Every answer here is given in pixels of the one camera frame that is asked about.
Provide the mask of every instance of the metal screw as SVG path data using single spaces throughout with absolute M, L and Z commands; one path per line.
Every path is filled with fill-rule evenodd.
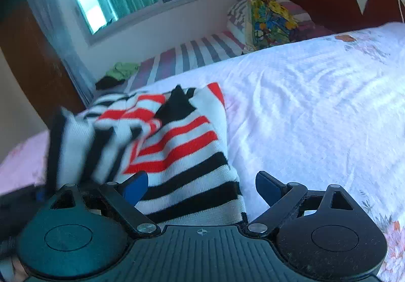
M 252 233 L 263 234 L 266 233 L 267 226 L 265 224 L 254 223 L 248 226 L 248 230 L 251 231 Z
M 144 223 L 144 224 L 138 225 L 138 227 L 137 227 L 136 229 L 137 229 L 140 233 L 150 234 L 150 233 L 153 233 L 154 231 L 156 231 L 157 227 L 156 227 L 155 224 Z

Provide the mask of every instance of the small bed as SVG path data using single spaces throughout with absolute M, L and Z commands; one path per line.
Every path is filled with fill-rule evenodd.
M 217 49 L 219 60 L 230 59 L 207 63 L 214 62 L 216 55 L 200 49 L 201 56 L 209 58 L 205 66 L 164 78 L 173 71 L 191 69 L 192 64 L 199 66 L 198 61 L 202 65 L 197 56 L 187 56 L 186 63 L 185 49 L 193 43 L 185 44 L 150 59 L 138 73 L 149 76 L 138 79 L 136 75 L 124 90 L 165 93 L 177 84 L 188 88 L 218 82 L 226 108 L 228 160 L 240 177 L 249 221 L 268 208 L 254 187 L 260 170 L 284 183 L 296 181 L 313 190 L 340 184 L 387 239 L 388 254 L 379 278 L 402 281 L 405 24 L 399 21 L 405 8 L 398 0 L 384 0 L 381 15 L 379 6 L 373 4 L 380 0 L 361 4 L 351 0 L 346 2 L 346 11 L 351 17 L 359 12 L 361 18 L 348 22 L 345 14 L 326 18 L 329 12 L 316 2 L 290 1 L 309 12 L 315 28 L 320 25 L 323 32 L 340 34 L 238 56 L 243 43 L 233 29 L 219 36 L 231 50 L 214 36 L 205 38 Z M 323 2 L 331 5 L 333 0 Z M 237 29 L 243 24 L 241 18 L 234 21 Z M 200 43 L 206 46 L 205 41 L 196 41 Z M 171 59 L 168 69 L 159 64 L 166 57 Z M 0 194 L 44 182 L 47 141 L 44 132 L 9 154 L 0 166 Z

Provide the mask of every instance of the knit fabric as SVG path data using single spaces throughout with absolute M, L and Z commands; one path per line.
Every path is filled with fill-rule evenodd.
M 62 111 L 50 134 L 49 194 L 66 183 L 122 183 L 146 171 L 148 191 L 136 208 L 161 228 L 247 222 L 216 83 L 106 95 L 82 119 Z

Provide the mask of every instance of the brown wooden door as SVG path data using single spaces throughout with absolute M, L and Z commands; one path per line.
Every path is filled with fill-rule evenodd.
M 26 0 L 0 0 L 0 47 L 31 105 L 48 126 L 60 106 L 73 113 L 84 110 Z

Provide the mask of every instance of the window sill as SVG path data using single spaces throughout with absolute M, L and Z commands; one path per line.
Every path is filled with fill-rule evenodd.
M 162 12 L 169 11 L 171 9 L 177 8 L 179 6 L 182 6 L 184 4 L 188 4 L 188 3 L 191 3 L 194 1 L 197 1 L 197 0 L 171 0 L 171 1 L 168 1 L 165 3 L 161 3 L 161 2 L 155 3 L 152 6 L 143 8 L 142 10 L 139 10 L 137 12 L 129 14 L 128 16 L 125 16 L 124 18 L 117 20 L 116 22 L 110 24 L 106 28 L 103 28 L 103 29 L 97 31 L 93 35 L 91 35 L 89 33 L 88 28 L 85 25 L 85 23 L 80 23 L 80 24 L 82 25 L 82 31 L 85 35 L 87 44 L 89 46 L 93 46 L 93 45 L 96 45 L 99 42 L 105 40 L 106 38 L 121 32 L 128 26 L 133 26 L 133 25 L 143 22 L 144 20 L 147 20 L 153 16 L 156 16 Z M 80 12 L 79 12 L 78 17 L 83 19 Z

